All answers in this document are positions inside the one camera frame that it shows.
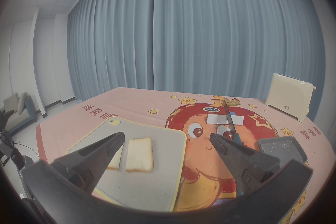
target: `sofa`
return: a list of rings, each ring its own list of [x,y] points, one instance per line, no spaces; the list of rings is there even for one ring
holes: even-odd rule
[[[0,108],[1,111],[14,110],[14,114],[11,115],[6,123],[5,130],[10,134],[13,134],[22,126],[28,125],[36,121],[36,110],[30,95],[24,92],[18,97],[18,93],[13,94],[7,98],[4,102],[4,107]]]

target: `curtain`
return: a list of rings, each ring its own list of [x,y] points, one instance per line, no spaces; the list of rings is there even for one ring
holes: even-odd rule
[[[312,120],[325,76],[311,0],[81,0],[68,61],[82,100],[115,87],[265,99],[289,75],[317,87]]]
[[[153,0],[80,0],[68,17],[67,50],[76,99],[153,89]]]

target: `cream toaster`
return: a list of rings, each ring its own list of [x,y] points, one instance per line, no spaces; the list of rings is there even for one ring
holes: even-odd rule
[[[271,105],[303,122],[309,113],[313,84],[287,75],[273,74],[265,105]]]

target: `white bread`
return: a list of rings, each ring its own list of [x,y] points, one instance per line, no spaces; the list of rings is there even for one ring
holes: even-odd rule
[[[152,138],[129,140],[125,171],[148,173],[153,170],[153,167]]]
[[[107,166],[107,170],[119,170],[121,152],[123,151],[124,144],[118,149],[118,151],[113,156],[110,164]]]

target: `cutting board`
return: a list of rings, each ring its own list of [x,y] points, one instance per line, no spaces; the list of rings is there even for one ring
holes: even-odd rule
[[[184,132],[110,117],[69,148],[66,154],[117,132],[125,134],[119,171],[106,170],[96,186],[96,191],[110,202],[121,206],[172,211],[186,149],[187,137]],[[143,137],[152,138],[153,170],[149,173],[126,172],[128,141]]]

